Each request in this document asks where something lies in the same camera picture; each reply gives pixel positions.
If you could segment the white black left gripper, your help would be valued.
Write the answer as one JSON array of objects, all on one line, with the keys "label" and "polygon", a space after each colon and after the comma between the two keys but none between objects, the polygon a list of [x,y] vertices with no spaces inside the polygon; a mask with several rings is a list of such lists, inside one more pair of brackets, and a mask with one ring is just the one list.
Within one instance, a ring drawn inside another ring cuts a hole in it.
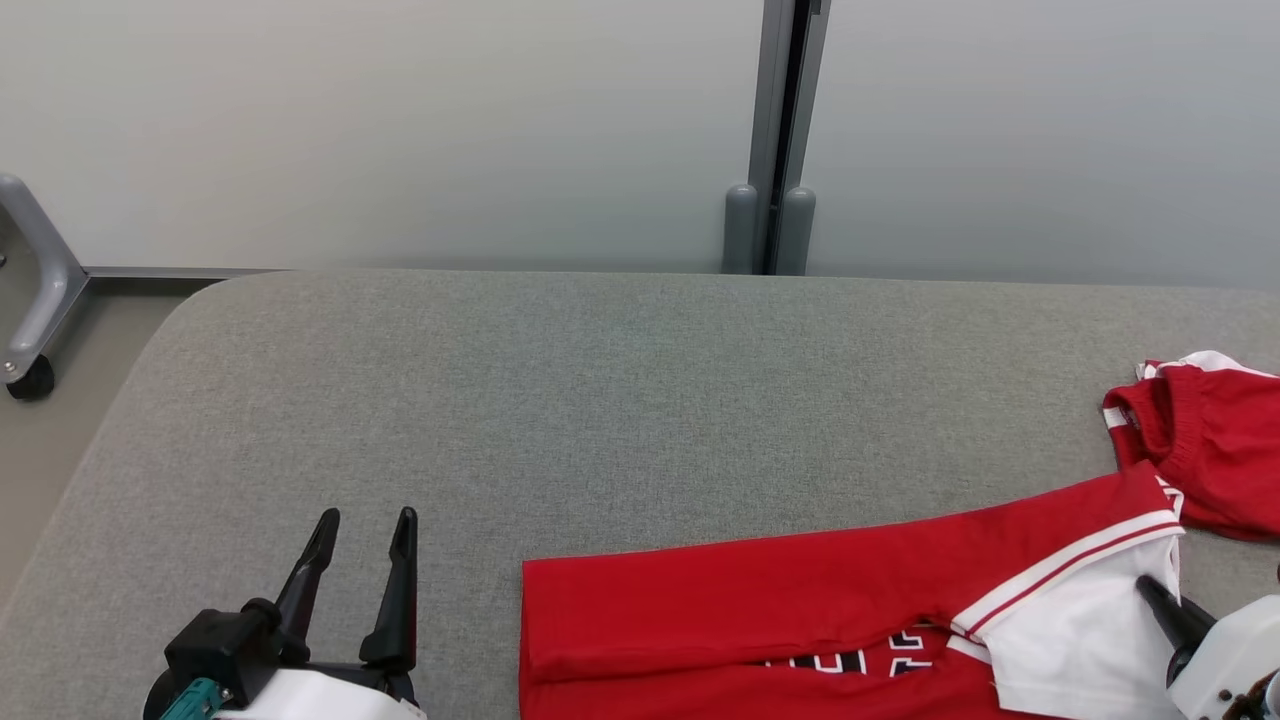
[{"label": "white black left gripper", "polygon": [[297,559],[275,606],[280,660],[250,666],[244,689],[215,719],[425,719],[410,671],[417,662],[419,516],[399,511],[388,555],[390,570],[378,619],[353,664],[308,662],[307,634],[319,582],[328,569],[340,511],[326,509]]}]

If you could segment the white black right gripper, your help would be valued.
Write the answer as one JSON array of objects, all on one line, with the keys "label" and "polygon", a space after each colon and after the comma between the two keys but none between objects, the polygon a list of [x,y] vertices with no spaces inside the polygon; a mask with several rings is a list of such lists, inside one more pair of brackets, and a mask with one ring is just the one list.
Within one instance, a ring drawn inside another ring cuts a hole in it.
[{"label": "white black right gripper", "polygon": [[1165,685],[1185,717],[1279,717],[1277,594],[1216,620],[1151,575],[1135,587],[1172,647]]}]

